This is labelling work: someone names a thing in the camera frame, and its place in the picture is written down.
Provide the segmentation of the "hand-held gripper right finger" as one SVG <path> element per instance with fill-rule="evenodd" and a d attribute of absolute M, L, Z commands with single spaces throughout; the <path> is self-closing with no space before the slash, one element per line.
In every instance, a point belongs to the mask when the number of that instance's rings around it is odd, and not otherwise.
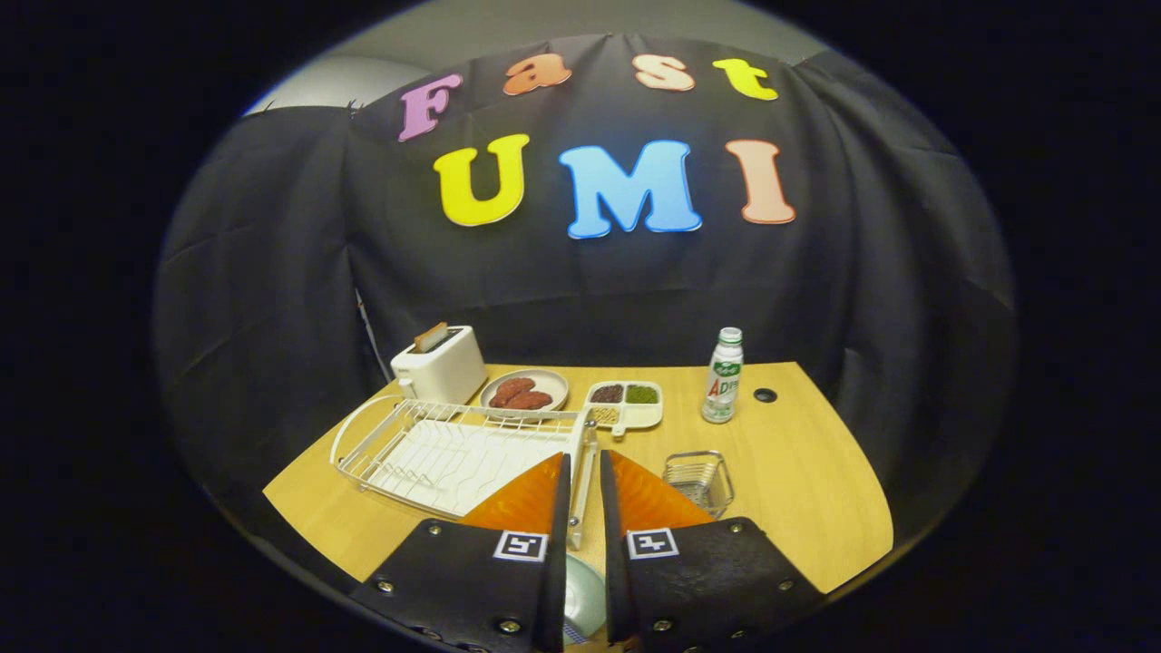
<path fill-rule="evenodd" d="M 824 605 L 825 594 L 750 518 L 712 518 L 612 450 L 599 464 L 610 644 L 763 652 Z"/>

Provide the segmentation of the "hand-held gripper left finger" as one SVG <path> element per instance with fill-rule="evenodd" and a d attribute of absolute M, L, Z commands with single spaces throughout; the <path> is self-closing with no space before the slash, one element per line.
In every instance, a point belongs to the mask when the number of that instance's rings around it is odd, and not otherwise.
<path fill-rule="evenodd" d="M 351 600 L 439 652 L 560 652 L 571 478 L 547 455 L 461 521 L 419 521 Z"/>

